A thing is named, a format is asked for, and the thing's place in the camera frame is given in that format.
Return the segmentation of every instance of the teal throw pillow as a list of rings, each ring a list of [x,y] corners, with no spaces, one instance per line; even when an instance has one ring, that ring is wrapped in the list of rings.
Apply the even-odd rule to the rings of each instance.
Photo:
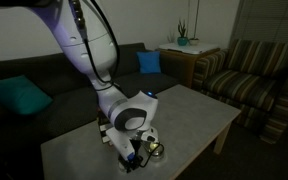
[[[141,73],[161,73],[160,52],[137,52]]]
[[[25,76],[0,80],[0,103],[20,115],[35,114],[52,99]]]

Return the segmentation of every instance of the wooden side table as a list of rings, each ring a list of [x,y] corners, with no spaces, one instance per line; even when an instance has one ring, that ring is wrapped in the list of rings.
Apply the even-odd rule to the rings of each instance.
[[[188,88],[192,86],[195,62],[209,54],[219,51],[215,44],[199,43],[197,46],[178,46],[174,43],[160,45],[161,66],[166,66],[165,74],[176,74],[180,83]]]

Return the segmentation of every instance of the potted plant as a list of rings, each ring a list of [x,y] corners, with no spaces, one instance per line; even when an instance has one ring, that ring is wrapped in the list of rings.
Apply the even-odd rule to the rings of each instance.
[[[178,29],[178,32],[180,33],[180,37],[177,38],[177,43],[179,46],[185,46],[188,42],[188,39],[185,36],[185,32],[186,32],[185,20],[183,21],[183,23],[181,22],[181,20],[179,20],[177,29]]]
[[[195,16],[194,37],[189,39],[190,45],[192,45],[192,46],[196,46],[199,42],[199,39],[197,37],[195,37],[199,6],[200,6],[200,1],[198,0],[197,1],[197,8],[196,8],[196,16]]]

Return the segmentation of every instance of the robotic arm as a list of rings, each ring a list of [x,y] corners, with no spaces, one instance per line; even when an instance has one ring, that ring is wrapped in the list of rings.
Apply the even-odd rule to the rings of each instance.
[[[151,127],[158,100],[143,92],[128,99],[115,87],[108,69],[117,59],[117,42],[98,2],[0,0],[0,6],[28,7],[43,20],[71,63],[96,89],[99,106],[113,125],[106,133],[123,160],[138,164],[131,141],[158,143],[157,130]]]

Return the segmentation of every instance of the coffee table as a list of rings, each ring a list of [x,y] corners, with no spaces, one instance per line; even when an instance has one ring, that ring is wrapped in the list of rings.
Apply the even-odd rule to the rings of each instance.
[[[45,179],[174,179],[213,140],[217,139],[214,152],[220,153],[230,124],[240,113],[181,85],[157,97],[152,126],[165,147],[161,161],[150,161],[128,174],[120,171],[117,151],[102,144],[98,126],[92,122],[41,145]]]

